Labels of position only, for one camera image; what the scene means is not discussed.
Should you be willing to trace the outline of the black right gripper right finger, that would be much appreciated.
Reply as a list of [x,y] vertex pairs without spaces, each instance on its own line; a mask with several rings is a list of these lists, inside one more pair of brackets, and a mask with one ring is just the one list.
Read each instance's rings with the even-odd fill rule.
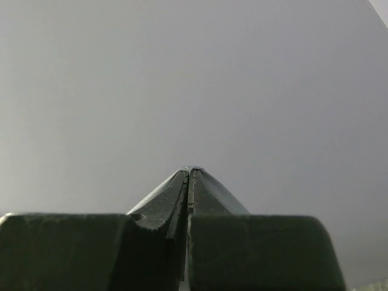
[[312,216],[189,213],[191,290],[345,290],[330,235]]

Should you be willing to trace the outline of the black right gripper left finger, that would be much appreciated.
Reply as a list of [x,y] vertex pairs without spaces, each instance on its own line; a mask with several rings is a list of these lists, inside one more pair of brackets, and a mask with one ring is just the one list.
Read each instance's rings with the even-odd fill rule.
[[2,290],[178,290],[189,174],[178,171],[127,214],[8,213]]

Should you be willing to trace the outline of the grey pillowcase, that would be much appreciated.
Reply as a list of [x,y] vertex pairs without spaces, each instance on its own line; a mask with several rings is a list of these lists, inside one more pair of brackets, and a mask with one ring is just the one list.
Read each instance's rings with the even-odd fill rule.
[[168,213],[178,205],[189,213],[246,215],[248,210],[238,199],[214,176],[198,166],[185,166],[152,190],[129,212],[144,214],[146,210]]

